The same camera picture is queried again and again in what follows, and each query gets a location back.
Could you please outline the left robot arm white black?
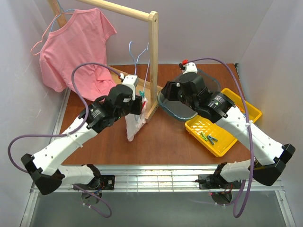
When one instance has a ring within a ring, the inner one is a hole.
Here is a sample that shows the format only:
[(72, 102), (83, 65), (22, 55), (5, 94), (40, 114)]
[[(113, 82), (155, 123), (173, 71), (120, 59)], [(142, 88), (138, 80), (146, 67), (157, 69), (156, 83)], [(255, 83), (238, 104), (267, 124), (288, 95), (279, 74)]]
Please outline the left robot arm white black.
[(85, 142), (110, 127), (121, 117), (140, 114), (142, 97), (136, 95), (135, 87), (118, 84), (107, 96), (92, 102), (81, 111), (66, 135), (60, 135), (41, 151), (25, 154), (21, 162), (43, 195), (57, 190), (61, 185), (77, 184), (85, 189), (97, 190), (104, 186), (100, 171), (92, 164), (66, 167), (62, 162)]

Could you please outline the light blue wire hanger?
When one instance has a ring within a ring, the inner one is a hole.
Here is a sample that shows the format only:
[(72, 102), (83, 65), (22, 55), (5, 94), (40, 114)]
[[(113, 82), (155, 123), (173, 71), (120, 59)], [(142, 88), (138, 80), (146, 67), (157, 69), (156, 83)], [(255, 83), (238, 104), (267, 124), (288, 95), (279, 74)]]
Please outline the light blue wire hanger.
[[(135, 70), (134, 70), (134, 74), (137, 75), (137, 65), (139, 63), (139, 60), (140, 60), (140, 57), (148, 51), (149, 49), (149, 43), (147, 43), (147, 46), (146, 48), (137, 56), (137, 58), (135, 59), (133, 53), (132, 53), (132, 44), (133, 44), (133, 41), (130, 41), (129, 42), (129, 45), (128, 45), (128, 52), (131, 56), (131, 58), (133, 59), (133, 62), (134, 62), (134, 66), (135, 66)], [(148, 60), (148, 65), (147, 65), (147, 70), (146, 70), (146, 73), (145, 73), (145, 79), (144, 79), (144, 84), (143, 84), (143, 88), (141, 91), (145, 91), (145, 87), (146, 87), (146, 82), (147, 82), (147, 74), (148, 74), (148, 70), (149, 70), (149, 66), (150, 66), (150, 60)], [(147, 98), (146, 96), (143, 98), (143, 101), (146, 101), (146, 104), (147, 104)], [(139, 122), (139, 119), (141, 119), (141, 122), (142, 124), (145, 124), (146, 123), (146, 120), (145, 120), (145, 116), (143, 116), (143, 114), (141, 115), (135, 115), (134, 116), (134, 119), (136, 120), (136, 122)]]

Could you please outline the teal clothespin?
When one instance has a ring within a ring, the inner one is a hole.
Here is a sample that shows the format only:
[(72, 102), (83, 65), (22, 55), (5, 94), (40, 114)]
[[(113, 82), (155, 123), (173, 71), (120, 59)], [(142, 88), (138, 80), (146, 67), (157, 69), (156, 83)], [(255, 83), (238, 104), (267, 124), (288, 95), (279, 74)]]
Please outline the teal clothespin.
[(144, 98), (144, 97), (145, 97), (145, 91), (139, 90), (139, 95), (140, 95), (142, 98)]

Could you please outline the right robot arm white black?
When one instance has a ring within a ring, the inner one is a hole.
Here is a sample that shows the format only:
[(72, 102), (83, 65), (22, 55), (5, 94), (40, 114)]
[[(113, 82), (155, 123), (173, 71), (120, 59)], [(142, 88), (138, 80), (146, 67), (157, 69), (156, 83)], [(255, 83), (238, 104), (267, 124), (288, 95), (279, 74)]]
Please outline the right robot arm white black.
[(209, 188), (224, 187), (247, 179), (272, 186), (295, 152), (293, 145), (275, 141), (250, 122), (226, 94), (211, 92), (203, 78), (195, 72), (168, 81), (161, 93), (167, 100), (181, 102), (226, 130), (253, 152), (247, 161), (220, 164), (212, 175), (201, 180)]

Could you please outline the white pink-trimmed underwear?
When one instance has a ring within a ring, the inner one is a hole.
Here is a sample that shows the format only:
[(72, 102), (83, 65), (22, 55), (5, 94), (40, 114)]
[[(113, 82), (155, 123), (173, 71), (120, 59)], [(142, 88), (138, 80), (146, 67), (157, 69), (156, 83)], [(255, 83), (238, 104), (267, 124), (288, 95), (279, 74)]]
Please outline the white pink-trimmed underwear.
[[(147, 104), (144, 107), (144, 110), (141, 114), (143, 114), (143, 116), (146, 117), (147, 115)], [(127, 139), (129, 142), (133, 141), (134, 136), (136, 135), (136, 133), (143, 127), (144, 124), (142, 124), (141, 119), (139, 119), (139, 122), (136, 122), (136, 120), (134, 119), (135, 114), (128, 114), (125, 117), (125, 121), (126, 121), (126, 132), (127, 132)]]

